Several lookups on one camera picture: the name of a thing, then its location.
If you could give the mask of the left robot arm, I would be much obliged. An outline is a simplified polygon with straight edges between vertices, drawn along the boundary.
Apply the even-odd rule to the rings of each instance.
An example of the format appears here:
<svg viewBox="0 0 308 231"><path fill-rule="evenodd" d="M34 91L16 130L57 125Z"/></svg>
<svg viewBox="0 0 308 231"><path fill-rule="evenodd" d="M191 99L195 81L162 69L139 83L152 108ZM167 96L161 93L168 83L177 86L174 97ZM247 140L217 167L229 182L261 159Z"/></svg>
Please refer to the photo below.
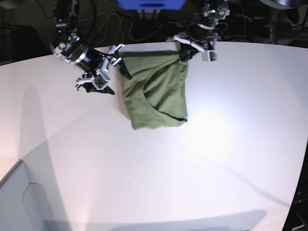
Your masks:
<svg viewBox="0 0 308 231"><path fill-rule="evenodd" d="M203 61L213 62L218 59L215 49L219 30L216 26L230 15L226 0L199 0L197 13L191 19L175 22L182 30L166 39L180 44L179 57L183 62L192 59L197 53L202 54Z"/></svg>

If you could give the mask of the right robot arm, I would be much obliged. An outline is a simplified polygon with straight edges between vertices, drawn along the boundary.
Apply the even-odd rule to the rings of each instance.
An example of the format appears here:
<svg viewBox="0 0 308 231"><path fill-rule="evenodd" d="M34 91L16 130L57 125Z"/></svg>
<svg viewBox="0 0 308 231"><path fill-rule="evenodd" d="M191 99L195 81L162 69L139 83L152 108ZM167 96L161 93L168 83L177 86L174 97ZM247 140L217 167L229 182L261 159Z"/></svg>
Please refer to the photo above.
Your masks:
<svg viewBox="0 0 308 231"><path fill-rule="evenodd" d="M132 79L119 50L124 44L111 46L105 53L87 44L79 32L80 4L78 0L58 0L53 9L57 35L50 44L53 55L69 65L80 68L84 73L76 80L75 89L83 87L87 93L98 92L114 95L109 87L111 79L107 75L109 66L120 66L127 79Z"/></svg>

